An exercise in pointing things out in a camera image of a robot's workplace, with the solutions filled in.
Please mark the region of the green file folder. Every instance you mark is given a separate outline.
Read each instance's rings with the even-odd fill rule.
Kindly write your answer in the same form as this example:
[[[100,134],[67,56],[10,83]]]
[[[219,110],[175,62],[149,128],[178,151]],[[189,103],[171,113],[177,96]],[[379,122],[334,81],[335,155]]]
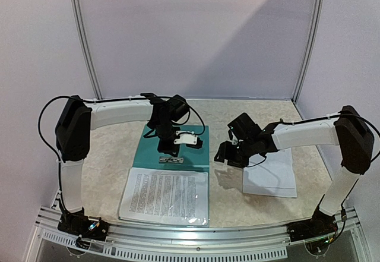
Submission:
[[[120,220],[209,226],[209,129],[181,126],[168,146],[144,127],[119,204]]]

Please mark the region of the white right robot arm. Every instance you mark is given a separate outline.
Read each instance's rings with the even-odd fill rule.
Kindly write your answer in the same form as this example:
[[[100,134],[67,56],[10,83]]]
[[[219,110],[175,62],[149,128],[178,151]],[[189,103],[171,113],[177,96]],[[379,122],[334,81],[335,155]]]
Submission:
[[[307,231],[319,236],[330,226],[333,217],[363,176],[379,157],[375,144],[379,128],[361,116],[351,105],[338,112],[300,121],[269,122],[260,127],[247,113],[227,125],[229,138],[220,143],[214,161],[245,169],[251,157],[282,150],[311,147],[334,148],[340,154],[340,167],[315,209],[317,214],[307,223]]]

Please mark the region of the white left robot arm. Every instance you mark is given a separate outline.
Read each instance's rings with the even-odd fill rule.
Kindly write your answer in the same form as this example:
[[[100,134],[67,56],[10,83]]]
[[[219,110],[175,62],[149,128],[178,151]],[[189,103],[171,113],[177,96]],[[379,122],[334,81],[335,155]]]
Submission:
[[[100,127],[126,122],[146,122],[147,138],[159,139],[158,152],[176,156],[181,145],[200,149],[202,132],[181,128],[179,120],[195,112],[185,98],[141,93],[124,98],[86,100],[78,95],[56,96],[48,103],[64,99],[66,104],[55,127],[55,145],[47,146],[58,159],[59,207],[67,214],[64,222],[76,235],[88,230],[81,200],[81,174],[90,151],[90,133]]]

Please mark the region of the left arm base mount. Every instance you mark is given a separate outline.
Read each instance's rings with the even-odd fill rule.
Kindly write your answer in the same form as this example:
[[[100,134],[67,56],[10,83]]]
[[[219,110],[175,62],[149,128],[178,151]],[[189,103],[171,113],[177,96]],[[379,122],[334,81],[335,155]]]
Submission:
[[[86,216],[84,209],[75,213],[63,210],[58,230],[77,236],[75,246],[88,250],[92,240],[105,242],[109,226],[101,217]]]

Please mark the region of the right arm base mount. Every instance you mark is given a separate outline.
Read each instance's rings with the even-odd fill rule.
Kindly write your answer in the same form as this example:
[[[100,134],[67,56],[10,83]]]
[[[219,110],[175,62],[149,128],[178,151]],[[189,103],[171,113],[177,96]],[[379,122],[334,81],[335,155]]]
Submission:
[[[290,240],[292,242],[316,238],[317,236],[324,236],[329,233],[333,233],[333,236],[331,238],[327,238],[324,242],[325,245],[329,245],[341,235],[345,228],[347,215],[344,207],[341,207],[340,216],[343,225],[341,227],[341,231],[338,231],[338,224],[335,220],[335,216],[329,216],[320,211],[319,207],[317,207],[310,219],[286,224],[287,233],[290,235]]]

